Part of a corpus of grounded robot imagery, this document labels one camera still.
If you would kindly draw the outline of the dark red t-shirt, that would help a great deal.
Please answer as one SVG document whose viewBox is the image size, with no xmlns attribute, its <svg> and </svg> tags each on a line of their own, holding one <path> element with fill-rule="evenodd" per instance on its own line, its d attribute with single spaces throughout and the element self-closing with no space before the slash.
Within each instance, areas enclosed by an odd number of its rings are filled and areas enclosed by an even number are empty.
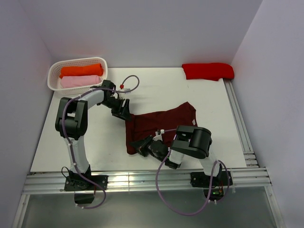
<svg viewBox="0 0 304 228">
<path fill-rule="evenodd" d="M 178 126 L 197 126 L 196 109 L 189 102 L 167 111 L 131 114 L 131 118 L 131 121 L 125 121 L 126 150 L 129 155 L 136 154 L 131 142 L 142 140 L 149 135 L 155 136 L 158 130 L 166 131 L 162 140 L 166 146 L 170 146 L 175 135 L 173 130 Z"/>
</svg>

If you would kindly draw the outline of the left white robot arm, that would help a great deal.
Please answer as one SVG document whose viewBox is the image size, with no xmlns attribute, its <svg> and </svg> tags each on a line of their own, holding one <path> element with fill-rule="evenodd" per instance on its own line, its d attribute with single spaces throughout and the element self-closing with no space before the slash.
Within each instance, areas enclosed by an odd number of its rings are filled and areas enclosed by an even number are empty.
<svg viewBox="0 0 304 228">
<path fill-rule="evenodd" d="M 71 165 L 66 181 L 76 191 L 106 189 L 107 177 L 92 176 L 86 156 L 84 135 L 88 128 L 88 110 L 95 105 L 104 105 L 111 110 L 112 116 L 130 121 L 130 100 L 121 96 L 124 93 L 116 90 L 113 82 L 105 80 L 100 86 L 93 86 L 74 98 L 63 97 L 59 102 L 55 129 L 68 148 Z"/>
</svg>

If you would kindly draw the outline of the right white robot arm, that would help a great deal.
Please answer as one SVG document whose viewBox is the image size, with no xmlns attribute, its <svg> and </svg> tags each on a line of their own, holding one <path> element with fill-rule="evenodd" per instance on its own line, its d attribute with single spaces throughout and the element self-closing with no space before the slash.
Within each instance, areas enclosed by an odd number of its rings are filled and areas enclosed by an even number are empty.
<svg viewBox="0 0 304 228">
<path fill-rule="evenodd" d="M 203 127 L 180 125 L 176 129 L 160 129 L 155 135 L 130 142 L 135 151 L 143 157 L 151 155 L 171 168 L 180 167 L 185 155 L 198 159 L 203 167 L 201 172 L 190 174 L 190 184 L 193 187 L 213 188 L 233 184 L 231 173 L 223 174 L 224 165 L 217 163 L 216 155 L 210 150 L 212 144 L 211 132 Z"/>
</svg>

